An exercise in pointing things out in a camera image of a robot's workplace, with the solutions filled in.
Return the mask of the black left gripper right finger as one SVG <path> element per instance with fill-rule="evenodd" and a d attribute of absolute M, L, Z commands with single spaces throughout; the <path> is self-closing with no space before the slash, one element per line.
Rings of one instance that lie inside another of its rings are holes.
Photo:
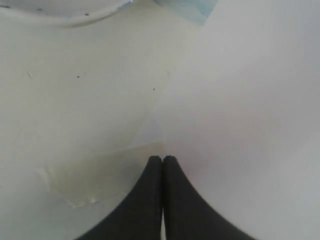
<path fill-rule="evenodd" d="M 162 165 L 162 204 L 168 240 L 251 240 L 252 237 L 216 212 L 195 190 L 178 160 Z"/>

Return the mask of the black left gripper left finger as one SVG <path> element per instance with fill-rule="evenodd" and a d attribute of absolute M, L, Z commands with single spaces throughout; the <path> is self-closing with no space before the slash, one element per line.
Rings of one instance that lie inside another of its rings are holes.
<path fill-rule="evenodd" d="M 80 240 L 160 240 L 162 160 L 151 156 L 124 200 Z"/>

